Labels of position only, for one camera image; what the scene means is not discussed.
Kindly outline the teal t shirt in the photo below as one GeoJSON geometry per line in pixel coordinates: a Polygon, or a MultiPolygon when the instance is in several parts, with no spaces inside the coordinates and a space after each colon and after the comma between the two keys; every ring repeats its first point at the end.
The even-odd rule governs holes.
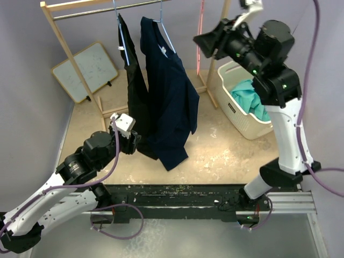
{"type": "Polygon", "coordinates": [[[242,80],[231,90],[230,94],[245,113],[252,113],[260,121],[268,122],[270,117],[252,83],[252,80],[242,80]]]}

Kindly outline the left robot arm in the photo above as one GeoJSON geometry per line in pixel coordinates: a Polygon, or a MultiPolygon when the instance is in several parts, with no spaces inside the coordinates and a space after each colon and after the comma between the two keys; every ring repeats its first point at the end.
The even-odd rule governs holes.
{"type": "Polygon", "coordinates": [[[141,136],[112,123],[108,132],[94,132],[75,153],[58,165],[31,197],[1,215],[1,253],[24,253],[49,230],[84,211],[117,207],[102,180],[91,181],[119,153],[133,154],[141,136]]]}

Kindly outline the navy blue t shirt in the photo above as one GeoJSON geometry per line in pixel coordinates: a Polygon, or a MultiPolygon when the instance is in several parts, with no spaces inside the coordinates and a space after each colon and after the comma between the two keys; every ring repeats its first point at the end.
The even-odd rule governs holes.
{"type": "Polygon", "coordinates": [[[188,158],[184,145],[197,130],[199,94],[157,22],[142,17],[140,25],[151,119],[148,144],[170,171],[188,158]]]}

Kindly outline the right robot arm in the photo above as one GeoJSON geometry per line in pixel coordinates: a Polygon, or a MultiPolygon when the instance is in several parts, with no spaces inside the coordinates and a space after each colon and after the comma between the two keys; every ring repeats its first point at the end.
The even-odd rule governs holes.
{"type": "Polygon", "coordinates": [[[259,175],[239,191],[239,204],[252,210],[258,200],[276,187],[294,187],[303,175],[316,173],[321,164],[300,147],[306,143],[302,109],[302,90],[298,74],[284,61],[295,39],[287,24],[268,20],[253,38],[248,24],[238,27],[234,20],[222,19],[208,33],[193,38],[206,58],[232,58],[253,76],[253,88],[270,116],[279,156],[260,168],[259,175]]]}

